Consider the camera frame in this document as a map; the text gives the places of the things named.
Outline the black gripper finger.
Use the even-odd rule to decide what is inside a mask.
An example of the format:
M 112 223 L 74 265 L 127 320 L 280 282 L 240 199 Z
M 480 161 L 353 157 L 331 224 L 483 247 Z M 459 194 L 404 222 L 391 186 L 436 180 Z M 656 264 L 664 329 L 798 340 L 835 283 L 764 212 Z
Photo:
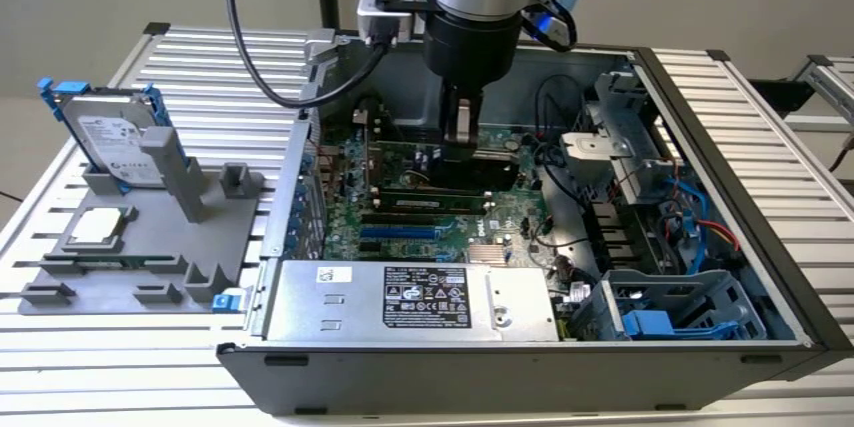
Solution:
M 451 160 L 465 160 L 477 148 L 480 95 L 448 91 L 441 107 L 444 156 Z

